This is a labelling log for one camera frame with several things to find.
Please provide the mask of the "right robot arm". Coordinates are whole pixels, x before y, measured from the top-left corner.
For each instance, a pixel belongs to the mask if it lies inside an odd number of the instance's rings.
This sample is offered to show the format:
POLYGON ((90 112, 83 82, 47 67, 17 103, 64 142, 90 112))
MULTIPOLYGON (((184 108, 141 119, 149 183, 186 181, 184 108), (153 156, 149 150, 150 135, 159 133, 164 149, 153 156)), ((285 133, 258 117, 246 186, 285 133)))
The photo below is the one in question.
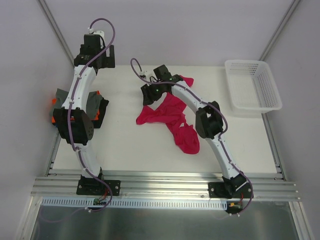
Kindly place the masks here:
POLYGON ((155 68, 153 72, 156 76, 154 82, 148 80, 146 71, 136 73, 145 82, 141 87, 143 104, 153 104, 163 93, 170 93, 186 104, 195 114, 196 132, 210 145, 221 169, 223 182, 214 185, 213 194, 225 199, 243 197, 252 200, 252 183, 237 166, 224 139, 228 123, 219 104, 202 100, 180 75, 172 75, 165 65, 155 68))

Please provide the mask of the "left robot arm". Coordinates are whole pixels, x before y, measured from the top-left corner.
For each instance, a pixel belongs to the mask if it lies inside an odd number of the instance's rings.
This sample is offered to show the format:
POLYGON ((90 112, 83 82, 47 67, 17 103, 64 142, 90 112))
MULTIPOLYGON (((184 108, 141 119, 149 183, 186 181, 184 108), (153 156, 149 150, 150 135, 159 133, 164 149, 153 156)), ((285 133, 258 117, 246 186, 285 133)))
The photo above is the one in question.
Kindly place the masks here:
POLYGON ((106 180, 98 163, 92 138, 105 117, 109 101, 90 88, 98 71, 115 67, 115 50, 105 43, 105 33, 96 30, 83 37, 79 54, 74 59, 74 77, 64 102, 53 109, 53 124, 60 137, 72 146, 82 168, 76 194, 118 196, 119 180, 106 180))

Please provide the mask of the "pink t shirt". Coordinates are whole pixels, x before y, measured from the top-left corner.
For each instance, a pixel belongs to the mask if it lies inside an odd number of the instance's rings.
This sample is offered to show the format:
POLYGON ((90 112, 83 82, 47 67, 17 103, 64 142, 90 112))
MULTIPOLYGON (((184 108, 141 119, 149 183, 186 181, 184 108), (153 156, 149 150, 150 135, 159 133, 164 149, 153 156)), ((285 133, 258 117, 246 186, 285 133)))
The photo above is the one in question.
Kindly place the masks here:
POLYGON ((178 97, 167 93, 162 103, 152 109, 144 106, 136 118, 137 125, 161 123, 171 132, 174 143, 180 150, 189 155, 198 154, 200 141, 194 126, 189 125, 184 110, 187 105, 178 97))

